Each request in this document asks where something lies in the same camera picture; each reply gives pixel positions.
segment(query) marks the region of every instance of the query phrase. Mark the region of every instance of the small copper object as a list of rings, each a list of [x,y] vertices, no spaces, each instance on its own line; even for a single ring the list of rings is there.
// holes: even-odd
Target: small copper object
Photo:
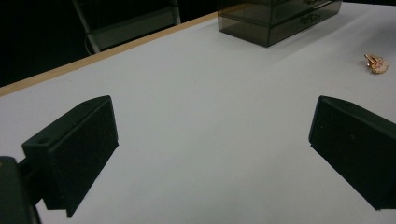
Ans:
[[[389,62],[374,54],[365,54],[364,57],[369,61],[367,66],[370,67],[375,74],[385,73],[389,68]]]

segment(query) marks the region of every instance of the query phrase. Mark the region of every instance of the table surface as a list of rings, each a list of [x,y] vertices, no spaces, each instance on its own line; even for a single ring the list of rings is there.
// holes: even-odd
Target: table surface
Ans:
[[[214,17],[0,90],[0,152],[18,161],[21,143],[75,105],[113,99],[120,146],[74,216],[40,202],[43,223],[394,223],[308,134],[320,95],[396,121],[396,7],[344,3],[268,49]],[[366,53],[388,72],[372,75]]]

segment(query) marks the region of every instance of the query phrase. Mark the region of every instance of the plastic storage box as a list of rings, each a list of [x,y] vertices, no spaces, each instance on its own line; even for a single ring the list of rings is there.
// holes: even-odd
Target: plastic storage box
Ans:
[[[342,0],[219,0],[219,30],[269,47],[338,13]]]

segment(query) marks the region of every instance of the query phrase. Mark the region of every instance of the dark background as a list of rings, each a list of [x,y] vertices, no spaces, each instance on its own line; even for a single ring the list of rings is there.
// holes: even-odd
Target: dark background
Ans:
[[[102,1],[106,9],[102,11],[110,15],[103,18],[114,20],[124,14],[111,15],[111,11],[136,8],[137,16],[168,2],[117,0],[120,4],[115,5],[116,0]],[[396,6],[391,0],[348,2]],[[178,0],[178,5],[182,22],[217,10],[216,0]],[[84,29],[71,0],[1,0],[0,21],[0,87],[89,56]]]

